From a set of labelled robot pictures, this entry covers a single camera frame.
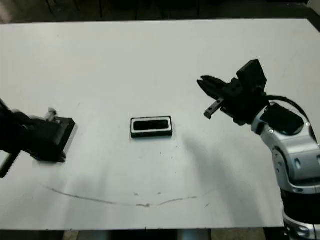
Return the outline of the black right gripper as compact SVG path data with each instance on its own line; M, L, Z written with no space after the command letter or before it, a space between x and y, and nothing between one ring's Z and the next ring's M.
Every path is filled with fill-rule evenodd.
M203 75L197 83L209 97L215 100L204 112L204 116L208 119L217 110L221 110L239 126L250 125L261 109L268 104L265 77L233 78L226 83L219 78Z

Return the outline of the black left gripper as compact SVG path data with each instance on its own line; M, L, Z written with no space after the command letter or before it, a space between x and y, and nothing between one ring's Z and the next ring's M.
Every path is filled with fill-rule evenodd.
M20 152L30 154L38 162L66 161L66 154L58 153L57 134L61 124L56 115L57 111L49 108L45 118L30 117L0 101L0 150L7 153L0 166L1 178L7 175Z

